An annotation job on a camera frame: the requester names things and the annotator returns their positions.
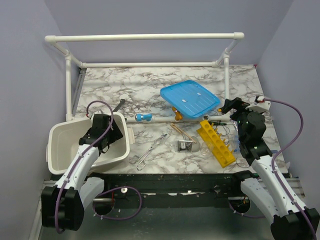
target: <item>metal tongs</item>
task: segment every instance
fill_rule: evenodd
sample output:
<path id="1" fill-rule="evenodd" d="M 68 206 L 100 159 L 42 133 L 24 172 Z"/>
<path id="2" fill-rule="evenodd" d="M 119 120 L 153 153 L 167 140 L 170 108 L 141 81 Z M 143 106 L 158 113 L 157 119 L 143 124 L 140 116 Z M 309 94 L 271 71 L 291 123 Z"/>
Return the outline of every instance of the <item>metal tongs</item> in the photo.
<path id="1" fill-rule="evenodd" d="M 141 171 L 142 169 L 144 169 L 146 166 L 146 162 L 145 162 L 146 157 L 151 153 L 153 149 L 155 149 L 158 145 L 162 143 L 165 136 L 167 136 L 167 134 L 163 134 L 161 137 L 154 140 L 154 143 L 151 145 L 151 147 L 147 151 L 144 152 L 144 154 L 142 154 L 140 157 L 138 155 L 134 155 L 132 158 L 129 159 L 129 163 L 135 164 L 140 161 L 136 166 L 136 169 L 138 171 Z"/>

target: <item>blue plastic lid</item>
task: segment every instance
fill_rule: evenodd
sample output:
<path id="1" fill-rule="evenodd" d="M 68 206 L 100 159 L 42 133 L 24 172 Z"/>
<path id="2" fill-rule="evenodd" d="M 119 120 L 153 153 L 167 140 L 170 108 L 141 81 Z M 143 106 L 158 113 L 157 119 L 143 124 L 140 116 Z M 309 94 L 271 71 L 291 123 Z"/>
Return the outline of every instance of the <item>blue plastic lid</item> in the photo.
<path id="1" fill-rule="evenodd" d="M 160 90 L 160 95 L 182 115 L 193 119 L 206 114 L 220 104 L 217 96 L 192 80 L 166 86 Z"/>

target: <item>table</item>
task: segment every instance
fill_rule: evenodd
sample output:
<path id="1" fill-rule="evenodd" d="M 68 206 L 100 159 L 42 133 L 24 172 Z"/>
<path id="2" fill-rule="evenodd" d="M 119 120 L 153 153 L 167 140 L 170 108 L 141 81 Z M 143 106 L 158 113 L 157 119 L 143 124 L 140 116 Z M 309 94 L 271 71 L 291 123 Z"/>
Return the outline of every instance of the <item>table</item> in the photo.
<path id="1" fill-rule="evenodd" d="M 262 95 L 256 69 L 252 65 L 230 66 L 230 98 L 242 98 L 243 101 L 253 103 L 256 95 Z M 116 107 L 120 99 L 126 102 L 119 110 L 125 117 L 135 114 L 152 113 L 156 117 L 174 116 L 171 106 L 160 96 L 160 89 L 184 80 L 194 80 L 201 84 L 224 102 L 224 69 L 222 67 L 109 67 L 87 68 L 83 85 L 79 93 L 75 117 L 83 117 L 87 105 L 94 100 L 103 100 Z M 95 104 L 91 111 L 106 107 Z M 279 142 L 269 113 L 265 115 L 266 131 L 263 139 L 270 150 L 279 150 Z M 251 170 L 239 152 L 234 155 L 236 162 L 222 168 L 213 155 L 203 156 L 200 152 L 175 152 L 174 142 L 182 140 L 182 136 L 170 127 L 170 123 L 128 123 L 135 135 L 135 143 L 130 146 L 130 154 L 122 162 L 111 164 L 101 170 L 114 174 L 217 174 L 235 173 Z M 201 137 L 196 132 L 200 128 L 197 122 L 177 123 L 191 136 Z M 237 132 L 233 125 L 228 125 L 230 133 L 228 139 L 233 148 L 237 147 Z M 225 134 L 222 126 L 218 132 Z M 168 134 L 164 144 L 158 146 L 146 159 L 146 167 L 137 171 L 137 164 L 130 164 L 129 158 L 144 153 L 162 134 Z M 282 155 L 276 160 L 282 173 L 287 173 L 286 163 Z"/>

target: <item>yellow test tube rack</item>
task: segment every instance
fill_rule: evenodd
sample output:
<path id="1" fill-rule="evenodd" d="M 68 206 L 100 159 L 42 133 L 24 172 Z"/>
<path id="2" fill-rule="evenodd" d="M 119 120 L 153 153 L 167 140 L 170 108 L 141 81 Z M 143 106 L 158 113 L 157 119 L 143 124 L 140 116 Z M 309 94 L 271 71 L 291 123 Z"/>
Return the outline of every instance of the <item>yellow test tube rack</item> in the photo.
<path id="1" fill-rule="evenodd" d="M 229 151 L 229 146 L 225 145 L 225 140 L 221 140 L 221 134 L 217 134 L 217 130 L 214 130 L 207 120 L 200 122 L 201 128 L 197 130 L 200 137 L 206 143 L 208 148 L 212 150 L 213 155 L 220 163 L 221 167 L 225 168 L 226 166 L 232 164 L 236 161 L 235 156 L 233 156 L 233 150 Z"/>

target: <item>white plastic bin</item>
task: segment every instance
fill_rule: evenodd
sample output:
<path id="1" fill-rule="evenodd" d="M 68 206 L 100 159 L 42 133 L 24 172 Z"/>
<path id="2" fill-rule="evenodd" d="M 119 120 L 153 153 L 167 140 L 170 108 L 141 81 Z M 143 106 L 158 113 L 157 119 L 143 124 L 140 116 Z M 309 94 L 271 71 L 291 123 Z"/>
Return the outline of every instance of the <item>white plastic bin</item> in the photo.
<path id="1" fill-rule="evenodd" d="M 124 116 L 114 112 L 114 120 L 123 137 L 110 145 L 107 153 L 101 154 L 92 165 L 92 170 L 125 159 L 130 152 L 129 134 Z M 49 133 L 47 161 L 52 174 L 59 175 L 66 172 L 74 159 L 79 139 L 83 137 L 89 128 L 91 120 L 87 117 L 62 122 L 51 128 Z"/>

